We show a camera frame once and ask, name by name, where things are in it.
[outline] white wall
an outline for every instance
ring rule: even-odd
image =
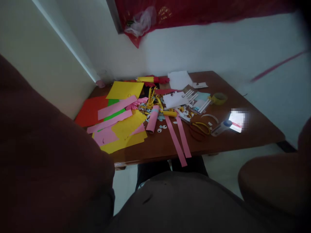
[[[75,118],[95,84],[34,3],[1,1],[0,35],[0,53],[43,97]]]
[[[213,70],[241,94],[248,93],[246,98],[297,145],[311,116],[310,55],[255,84],[248,80],[307,48],[298,14],[156,30],[137,49],[127,36],[117,34],[105,0],[57,3],[98,72],[109,68],[116,78],[133,78]]]

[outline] yellow paper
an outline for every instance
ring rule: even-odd
[[[154,83],[154,77],[137,77],[137,82],[149,82]]]
[[[127,99],[132,95],[138,99],[143,86],[144,83],[115,81],[106,99]]]
[[[147,119],[145,114],[142,114],[139,110],[132,110],[132,116],[119,121],[112,126],[112,131],[119,139],[127,139],[129,135],[134,132],[145,120]]]
[[[118,141],[114,141],[109,144],[103,145],[100,147],[100,149],[107,152],[108,154],[111,154],[117,150],[133,146],[138,143],[142,143],[144,142],[145,138],[147,138],[147,133],[146,131],[143,131],[141,133],[131,135],[125,140],[120,139]]]

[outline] pink paper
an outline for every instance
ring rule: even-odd
[[[126,110],[130,110],[130,109],[138,109],[138,106],[141,104],[141,103],[146,103],[148,101],[148,97],[144,97],[144,98],[141,98],[141,99],[138,99],[137,101],[135,101],[134,103],[131,103],[130,105],[128,105],[125,109]]]
[[[130,116],[132,116],[132,111],[131,110],[128,110],[128,111],[125,111],[117,116],[115,116],[114,118],[110,119],[110,120],[107,120],[107,121],[104,121],[104,122],[101,122],[97,125],[94,125],[94,126],[91,126],[87,129],[87,133],[94,133],[100,129],[103,129],[103,128],[106,128],[108,126],[111,126],[115,123],[117,123],[118,121],[122,121]]]
[[[103,130],[99,132],[94,133],[94,140],[99,146],[106,145],[108,143],[114,142],[119,140],[119,138],[116,136],[116,134],[112,131],[112,126],[108,126],[107,128],[104,128]],[[144,124],[142,123],[131,135],[138,134],[145,131]]]
[[[178,142],[177,136],[176,136],[175,131],[173,129],[172,123],[171,123],[168,116],[164,116],[164,117],[165,117],[168,129],[169,129],[169,132],[171,133],[171,137],[172,137],[173,143],[175,145],[181,166],[185,167],[185,166],[187,166],[186,158],[184,156],[184,153],[182,152],[182,149],[181,149],[180,144]]]
[[[148,133],[154,133],[155,131],[156,120],[158,118],[159,109],[160,109],[159,105],[154,105],[150,112],[149,122],[146,128],[146,131]]]
[[[98,110],[98,120],[104,119],[105,117],[108,117],[118,111],[120,111],[122,108],[125,108],[126,106],[130,105],[131,103],[137,101],[137,98],[135,95],[132,95],[131,97],[120,100],[118,103],[115,103],[113,105],[110,105],[106,108],[102,108]]]
[[[190,153],[189,145],[187,143],[185,131],[184,131],[184,128],[182,126],[181,118],[179,117],[179,113],[177,113],[176,120],[177,120],[177,125],[178,125],[178,129],[179,129],[182,147],[184,148],[185,156],[186,156],[186,158],[191,158],[192,156]]]

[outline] white paper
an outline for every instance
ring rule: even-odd
[[[165,101],[166,108],[174,108],[189,103],[187,97],[185,97],[184,92],[164,95],[163,100]]]
[[[230,129],[241,133],[245,121],[245,113],[241,113],[239,111],[231,111],[229,120],[232,121]]]
[[[208,87],[208,85],[206,85],[206,83],[193,83],[193,88],[198,89],[198,88],[204,88],[204,87]]]
[[[172,89],[182,90],[188,84],[192,86],[193,82],[187,71],[177,71],[167,74],[169,78],[169,85]]]

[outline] green paper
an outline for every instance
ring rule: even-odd
[[[110,100],[108,101],[108,106],[113,105],[113,104],[118,103],[118,102],[119,102],[119,100],[110,99]],[[118,111],[118,112],[116,112],[116,113],[114,113],[114,114],[112,114],[112,115],[110,115],[110,116],[104,118],[104,121],[110,120],[110,119],[116,117],[117,115],[119,115],[119,114],[121,114],[121,113],[123,113],[123,112],[125,112],[125,111],[126,111],[125,108],[124,108],[124,109],[121,109],[120,111]]]

